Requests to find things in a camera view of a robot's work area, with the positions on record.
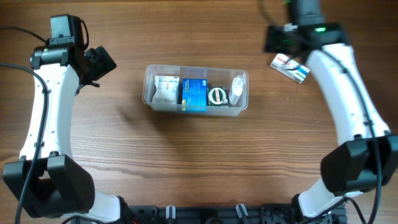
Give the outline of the small clear spray bottle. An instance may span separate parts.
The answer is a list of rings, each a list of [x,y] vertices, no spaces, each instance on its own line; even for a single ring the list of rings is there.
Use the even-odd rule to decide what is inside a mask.
[[[229,103],[231,105],[235,105],[238,102],[245,84],[246,78],[243,75],[238,75],[234,78],[229,90]]]

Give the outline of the white medicine box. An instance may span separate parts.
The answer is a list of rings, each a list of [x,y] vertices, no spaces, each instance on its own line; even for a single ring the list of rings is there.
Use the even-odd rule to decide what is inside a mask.
[[[152,101],[155,103],[176,104],[179,81],[179,77],[157,75],[155,77],[155,91]]]

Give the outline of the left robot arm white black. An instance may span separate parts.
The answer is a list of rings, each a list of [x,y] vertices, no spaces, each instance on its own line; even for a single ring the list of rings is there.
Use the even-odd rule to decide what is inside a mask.
[[[52,36],[34,49],[28,72],[35,78],[29,132],[17,162],[3,169],[3,179],[18,199],[17,214],[60,218],[77,223],[129,223],[131,212],[121,197],[95,189],[92,176],[71,152],[73,102],[87,85],[116,68],[103,47],[89,48],[86,24],[63,14],[50,19]]]

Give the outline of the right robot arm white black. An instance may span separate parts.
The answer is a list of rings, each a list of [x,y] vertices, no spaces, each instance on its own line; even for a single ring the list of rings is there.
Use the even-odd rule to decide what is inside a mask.
[[[301,82],[311,73],[335,124],[338,147],[320,163],[320,178],[292,199],[292,220],[311,223],[355,196],[374,191],[373,222],[382,188],[397,169],[397,136],[371,101],[353,46],[337,22],[325,22],[318,1],[288,1],[289,22],[271,23],[266,52],[272,67]]]

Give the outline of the green balm tin box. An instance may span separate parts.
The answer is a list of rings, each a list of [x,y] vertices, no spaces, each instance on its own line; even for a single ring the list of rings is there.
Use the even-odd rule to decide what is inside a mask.
[[[224,86],[208,88],[208,105],[217,107],[228,106],[228,92]]]

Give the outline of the blue lozenge box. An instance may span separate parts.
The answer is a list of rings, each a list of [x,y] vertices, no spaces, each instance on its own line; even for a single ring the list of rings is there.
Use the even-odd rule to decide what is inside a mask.
[[[207,107],[207,79],[184,78],[182,82],[182,110],[203,112]]]

